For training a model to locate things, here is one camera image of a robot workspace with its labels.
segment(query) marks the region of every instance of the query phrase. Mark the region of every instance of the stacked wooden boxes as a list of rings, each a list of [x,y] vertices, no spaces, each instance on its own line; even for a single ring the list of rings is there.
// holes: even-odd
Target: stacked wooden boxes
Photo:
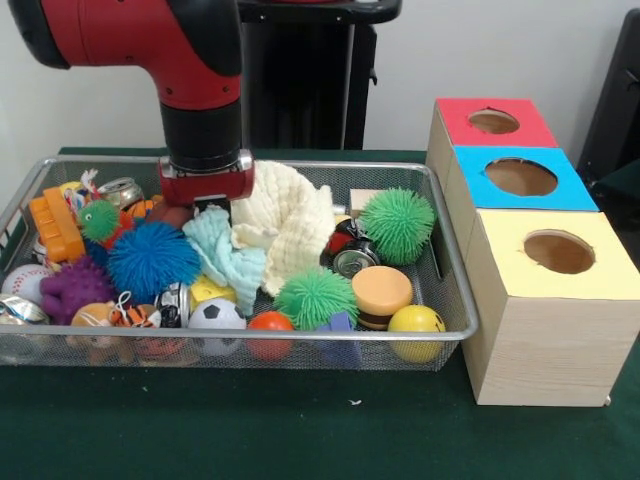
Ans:
[[[602,406],[640,331],[640,274],[529,100],[438,99],[438,175],[480,327],[478,404]]]

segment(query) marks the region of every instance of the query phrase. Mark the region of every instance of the crochet cloth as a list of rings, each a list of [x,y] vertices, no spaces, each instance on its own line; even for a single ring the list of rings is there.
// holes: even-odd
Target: crochet cloth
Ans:
[[[229,214],[209,207],[187,222],[182,231],[202,260],[202,273],[221,287],[236,292],[237,305],[253,315],[253,304],[264,273],[266,255],[259,248],[235,250],[231,244]]]
[[[262,289],[275,297],[292,276],[317,267],[335,230],[331,188],[316,189],[295,168],[255,163],[251,197],[231,202],[235,247],[267,251]]]

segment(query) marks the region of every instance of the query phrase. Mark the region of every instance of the baseball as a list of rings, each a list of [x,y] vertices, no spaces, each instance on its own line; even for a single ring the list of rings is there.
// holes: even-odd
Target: baseball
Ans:
[[[23,265],[13,270],[2,284],[2,293],[13,294],[36,305],[42,303],[40,280],[53,275],[53,272],[42,265]]]

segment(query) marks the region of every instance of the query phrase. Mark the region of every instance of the orange building block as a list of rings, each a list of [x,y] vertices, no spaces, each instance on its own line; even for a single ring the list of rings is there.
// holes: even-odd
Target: orange building block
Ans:
[[[73,262],[86,253],[80,230],[59,188],[48,188],[43,194],[29,202],[29,210],[47,257],[54,263]]]

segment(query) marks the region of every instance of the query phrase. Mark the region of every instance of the wire mesh basket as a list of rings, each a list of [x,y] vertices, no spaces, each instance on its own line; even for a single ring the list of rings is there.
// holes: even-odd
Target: wire mesh basket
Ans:
[[[423,165],[285,161],[316,187],[330,185],[334,203],[348,205],[350,189],[401,187],[425,196],[437,210],[431,238],[416,264],[403,268],[414,302],[443,318],[446,332],[275,332],[257,330],[78,328],[0,325],[0,364],[55,366],[158,366],[208,368],[358,369],[437,371],[461,340],[477,329],[475,303],[455,241],[439,183]],[[101,185],[113,178],[135,178],[145,196],[159,194],[157,158],[58,156],[29,173],[0,217],[1,280],[17,266],[34,263],[37,231],[29,201],[46,188],[99,171]],[[261,291],[255,314],[270,310]],[[427,363],[403,360],[432,349]]]

